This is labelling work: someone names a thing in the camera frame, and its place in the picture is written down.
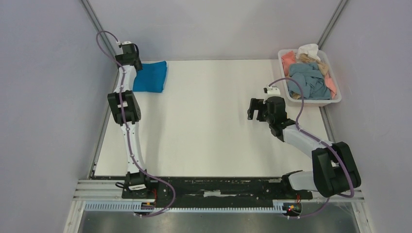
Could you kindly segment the bright blue t shirt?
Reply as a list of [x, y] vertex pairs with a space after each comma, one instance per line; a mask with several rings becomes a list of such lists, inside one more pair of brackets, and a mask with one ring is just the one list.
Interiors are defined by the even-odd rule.
[[132, 91], [162, 93], [168, 73], [166, 61], [142, 64], [142, 70], [137, 72]]

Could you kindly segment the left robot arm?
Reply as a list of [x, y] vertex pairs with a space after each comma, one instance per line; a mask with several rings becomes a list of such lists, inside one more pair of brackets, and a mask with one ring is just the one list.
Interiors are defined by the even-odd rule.
[[119, 77], [114, 92], [107, 95], [109, 107], [116, 124], [120, 126], [124, 138], [127, 171], [123, 183], [116, 186], [122, 189], [123, 199], [148, 198], [153, 190], [143, 160], [139, 140], [141, 109], [132, 91], [137, 72], [142, 70], [136, 44], [126, 41], [118, 43], [122, 54], [116, 55]]

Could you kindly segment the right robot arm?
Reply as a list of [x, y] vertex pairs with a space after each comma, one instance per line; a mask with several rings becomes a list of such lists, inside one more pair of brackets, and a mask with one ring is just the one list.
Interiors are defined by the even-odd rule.
[[281, 193], [295, 197], [301, 190], [317, 191], [323, 197], [352, 198], [361, 178], [351, 149], [345, 142], [322, 140], [287, 117], [285, 100], [279, 96], [250, 100], [248, 120], [266, 122], [271, 134], [294, 146], [311, 159], [312, 171], [295, 171], [282, 176]]

